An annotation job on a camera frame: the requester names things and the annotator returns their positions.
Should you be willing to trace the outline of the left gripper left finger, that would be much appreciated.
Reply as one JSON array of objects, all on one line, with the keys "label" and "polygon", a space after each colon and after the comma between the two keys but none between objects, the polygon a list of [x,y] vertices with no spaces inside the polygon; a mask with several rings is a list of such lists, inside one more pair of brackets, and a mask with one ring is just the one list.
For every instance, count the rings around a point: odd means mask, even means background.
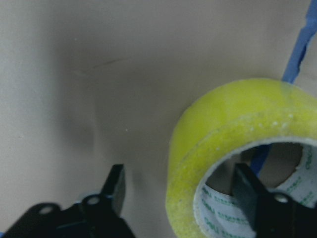
[{"label": "left gripper left finger", "polygon": [[115,215],[121,215],[126,193],[125,168],[123,164],[111,167],[108,177],[101,189],[101,195],[109,204]]}]

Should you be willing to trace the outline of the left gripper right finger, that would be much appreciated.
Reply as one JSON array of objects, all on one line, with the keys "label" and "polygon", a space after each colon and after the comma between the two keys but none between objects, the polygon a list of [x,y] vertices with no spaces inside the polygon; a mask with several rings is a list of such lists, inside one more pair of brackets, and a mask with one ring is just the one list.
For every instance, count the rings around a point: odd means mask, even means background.
[{"label": "left gripper right finger", "polygon": [[252,230],[275,230],[273,196],[246,164],[234,167],[232,193]]}]

